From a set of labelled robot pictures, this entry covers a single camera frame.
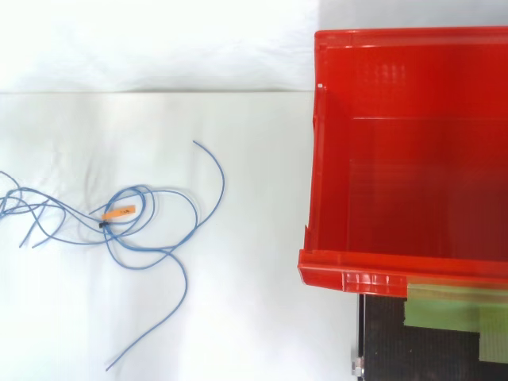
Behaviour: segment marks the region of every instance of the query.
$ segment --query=red storage box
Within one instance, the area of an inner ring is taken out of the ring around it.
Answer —
[[[305,283],[508,287],[508,28],[318,32]]]

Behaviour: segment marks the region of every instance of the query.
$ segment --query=orange label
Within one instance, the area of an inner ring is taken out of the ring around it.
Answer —
[[[102,215],[102,220],[109,220],[110,218],[123,217],[128,214],[132,214],[136,212],[136,207],[134,205],[124,206],[120,209],[111,210],[110,212]]]

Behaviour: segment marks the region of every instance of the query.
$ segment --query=white fabric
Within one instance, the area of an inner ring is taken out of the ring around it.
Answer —
[[[356,295],[305,286],[296,268],[312,109],[312,93],[0,95],[0,170],[81,210],[147,183],[189,191],[206,214],[221,180],[193,139],[227,178],[217,213],[175,252],[189,274],[187,300],[107,373],[177,303],[178,267],[127,271],[103,246],[19,249],[29,216],[0,221],[0,379],[353,380]],[[10,187],[0,179],[0,194]],[[164,198],[153,227],[133,239],[173,241],[190,218]],[[63,234],[83,231],[70,224]]]
[[[318,29],[503,25],[506,0],[0,0],[0,91],[313,90]]]

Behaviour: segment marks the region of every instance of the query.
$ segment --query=blue cable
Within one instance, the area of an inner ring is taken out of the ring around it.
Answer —
[[[90,214],[86,215],[86,214],[79,212],[76,209],[71,208],[69,205],[61,202],[60,200],[57,200],[56,198],[53,198],[43,192],[40,192],[40,191],[33,189],[33,188],[21,187],[20,184],[13,177],[11,177],[10,175],[7,175],[3,171],[0,171],[0,175],[4,175],[8,179],[10,179],[16,186],[14,189],[8,190],[6,195],[4,197],[0,198],[0,221],[4,217],[9,217],[10,215],[30,213],[33,216],[32,226],[30,227],[29,231],[26,233],[25,238],[23,238],[23,241],[21,242],[19,247],[21,247],[29,239],[33,230],[36,227],[38,227],[39,230],[46,236],[46,238],[44,238],[41,242],[32,246],[32,248],[36,248],[37,246],[39,246],[47,241],[50,241],[50,240],[64,242],[66,244],[77,244],[77,245],[106,244],[106,247],[108,249],[108,252],[110,253],[111,258],[113,258],[113,260],[117,264],[119,264],[120,266],[122,266],[123,268],[126,268],[128,270],[137,270],[137,271],[146,270],[148,268],[156,266],[157,264],[159,264],[162,260],[166,259],[167,257],[171,257],[180,266],[180,269],[182,270],[182,273],[183,273],[183,278],[185,280],[185,290],[183,292],[182,298],[180,299],[179,303],[165,318],[163,318],[161,321],[157,322],[153,327],[148,329],[145,333],[143,333],[135,341],[133,341],[133,343],[131,345],[129,345],[120,354],[120,356],[118,356],[113,361],[113,363],[111,363],[111,365],[109,367],[106,368],[106,371],[109,371],[111,369],[111,367],[113,367],[134,345],[136,345],[141,339],[143,339],[143,337],[147,336],[150,332],[152,332],[154,329],[156,329],[157,327],[162,325],[167,319],[169,319],[178,310],[178,308],[182,305],[183,300],[187,296],[187,288],[188,288],[187,273],[185,271],[184,266],[179,261],[179,259],[173,254],[173,252],[177,248],[179,248],[180,246],[185,244],[188,240],[190,240],[190,238],[194,235],[194,233],[196,233],[196,231],[201,226],[203,226],[205,224],[205,222],[207,222],[210,219],[210,217],[212,217],[212,215],[215,213],[215,211],[219,207],[219,204],[221,203],[222,196],[224,195],[224,189],[225,189],[224,172],[222,170],[221,165],[215,158],[215,156],[212,154],[212,152],[210,152],[204,146],[199,144],[197,141],[193,140],[193,142],[197,146],[199,146],[201,149],[203,149],[206,153],[208,153],[208,155],[214,160],[219,171],[221,172],[221,177],[222,177],[221,195],[219,196],[219,199],[217,200],[217,203],[215,204],[215,207],[212,209],[210,214],[208,214],[208,216],[205,219],[203,219],[201,222],[199,222],[198,209],[196,208],[196,205],[185,194],[183,194],[177,190],[151,190],[149,187],[147,187],[145,185],[136,185],[133,187],[127,187],[125,189],[118,191],[106,204],[100,206],[99,208],[90,212]],[[25,195],[27,195],[27,194],[34,194],[37,196],[41,196],[42,198],[44,198],[44,201],[43,202],[28,203],[25,200]],[[169,246],[162,246],[162,247],[158,247],[158,248],[146,248],[146,247],[136,246],[133,244],[128,244],[123,239],[125,237],[132,236],[133,234],[138,233],[144,227],[146,227],[146,225],[148,225],[148,223],[150,223],[150,221],[153,219],[153,217],[155,215],[155,210],[156,210],[155,194],[176,194],[176,195],[184,198],[190,204],[190,206],[192,207],[192,210],[194,211],[194,227],[177,244],[173,244],[173,245],[169,245]],[[145,223],[143,223],[141,226],[137,226],[141,217],[147,211],[147,202],[146,202],[147,195],[152,200],[152,210],[149,212],[150,215],[149,215],[147,221]],[[92,226],[93,224],[98,224],[98,223],[102,222],[102,220],[99,218],[91,217],[92,214],[97,213],[99,210],[103,210],[102,214],[105,214],[108,212],[108,210],[110,210],[110,208],[112,208],[114,206],[115,202],[124,200],[126,198],[131,198],[131,197],[139,197],[140,201],[141,201],[141,210],[139,211],[139,213],[137,214],[136,217],[134,217],[130,221],[124,221],[124,222],[111,222],[110,221],[109,223],[104,224],[104,226],[102,227],[102,230],[96,229],[95,227]],[[8,206],[8,204],[10,202],[13,202],[14,205]],[[58,227],[52,233],[48,233],[40,224],[40,219],[43,217],[44,212],[49,208],[61,210],[63,213],[62,219],[61,219]],[[89,229],[95,233],[101,234],[104,237],[104,239],[100,240],[100,241],[95,241],[95,242],[80,242],[80,241],[64,240],[63,238],[57,237],[56,235],[58,234],[58,232],[64,225],[65,221],[67,220],[67,217],[72,217],[72,218],[76,219],[80,224],[85,226],[87,229]],[[114,232],[111,229],[112,227],[118,228],[121,226],[126,226],[126,227],[123,230],[121,230],[120,232]],[[110,244],[113,241],[119,243],[120,246],[127,248],[130,251],[133,251],[133,252],[159,252],[161,254],[161,257],[158,260],[152,262],[151,264],[148,264],[145,266],[127,266],[126,264],[123,264],[114,255],[113,249],[110,246]]]

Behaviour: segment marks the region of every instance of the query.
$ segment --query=white table surface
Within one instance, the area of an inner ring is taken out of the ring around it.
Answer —
[[[190,282],[181,309],[107,373],[178,302],[177,265],[127,271],[104,246],[18,248],[30,217],[1,220],[0,379],[353,379],[356,295],[308,287],[296,268],[312,110],[312,93],[0,95],[0,170],[83,211],[146,183],[184,189],[206,214],[221,179],[193,139],[227,182],[217,213],[175,252]],[[10,187],[0,179],[0,194]],[[190,223],[191,212],[165,198],[133,241],[171,243]],[[85,233],[70,223],[62,234]]]

